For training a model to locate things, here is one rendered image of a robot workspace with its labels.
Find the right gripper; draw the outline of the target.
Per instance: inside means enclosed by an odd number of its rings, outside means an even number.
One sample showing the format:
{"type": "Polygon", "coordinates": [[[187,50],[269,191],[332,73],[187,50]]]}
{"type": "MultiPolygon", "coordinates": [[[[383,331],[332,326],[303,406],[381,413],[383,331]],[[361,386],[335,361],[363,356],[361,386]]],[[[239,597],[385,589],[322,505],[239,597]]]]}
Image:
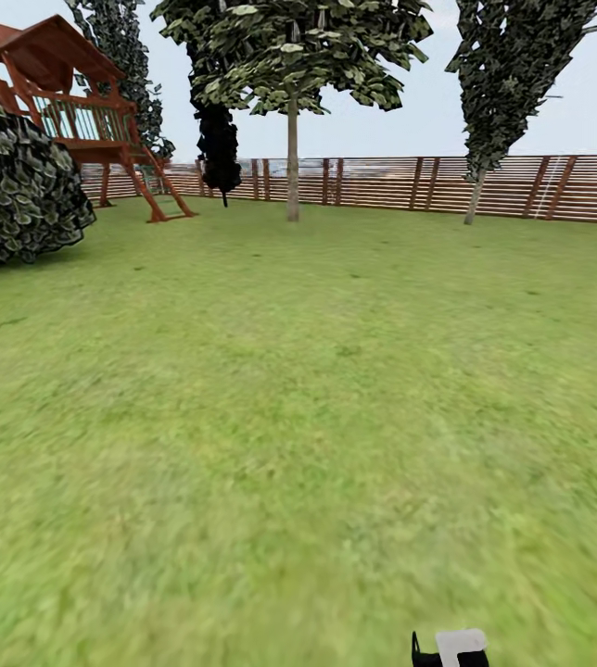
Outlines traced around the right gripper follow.
{"type": "MultiPolygon", "coordinates": [[[[420,653],[420,647],[417,645],[417,636],[413,634],[412,639],[412,660],[414,667],[443,667],[440,655],[438,653],[427,655],[420,653]]],[[[485,651],[470,651],[470,653],[457,653],[460,667],[489,667],[489,661],[485,651]]]]}

